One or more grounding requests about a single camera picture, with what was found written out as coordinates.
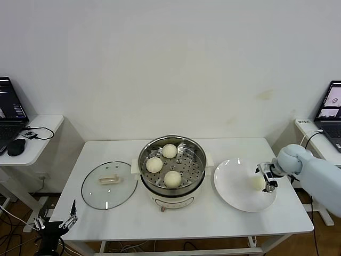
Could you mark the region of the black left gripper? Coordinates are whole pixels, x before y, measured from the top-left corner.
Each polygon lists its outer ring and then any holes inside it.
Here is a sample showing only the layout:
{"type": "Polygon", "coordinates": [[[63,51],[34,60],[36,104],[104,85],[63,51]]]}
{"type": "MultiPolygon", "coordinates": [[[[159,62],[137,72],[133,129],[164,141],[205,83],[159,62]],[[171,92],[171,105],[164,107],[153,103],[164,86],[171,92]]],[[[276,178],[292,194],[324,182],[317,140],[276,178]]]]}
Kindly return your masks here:
{"type": "Polygon", "coordinates": [[[67,228],[71,228],[78,220],[76,215],[76,200],[74,199],[69,217],[64,222],[47,222],[41,216],[33,218],[34,229],[39,230],[39,239],[41,240],[37,255],[62,255],[64,253],[64,241],[61,237],[67,233],[67,228]],[[62,243],[62,251],[57,252],[59,241],[62,243]]]}

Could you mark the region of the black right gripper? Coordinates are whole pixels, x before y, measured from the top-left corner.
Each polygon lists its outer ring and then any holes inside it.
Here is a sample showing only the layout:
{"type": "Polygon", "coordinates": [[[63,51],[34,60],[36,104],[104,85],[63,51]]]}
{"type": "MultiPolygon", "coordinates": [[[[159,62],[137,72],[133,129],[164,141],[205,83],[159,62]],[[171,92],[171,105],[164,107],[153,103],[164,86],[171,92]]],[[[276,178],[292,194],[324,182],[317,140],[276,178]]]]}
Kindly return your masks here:
{"type": "Polygon", "coordinates": [[[277,188],[277,175],[272,171],[273,167],[266,167],[262,170],[261,167],[257,167],[255,173],[259,175],[263,175],[265,180],[265,188],[262,192],[272,193],[277,188]]]}

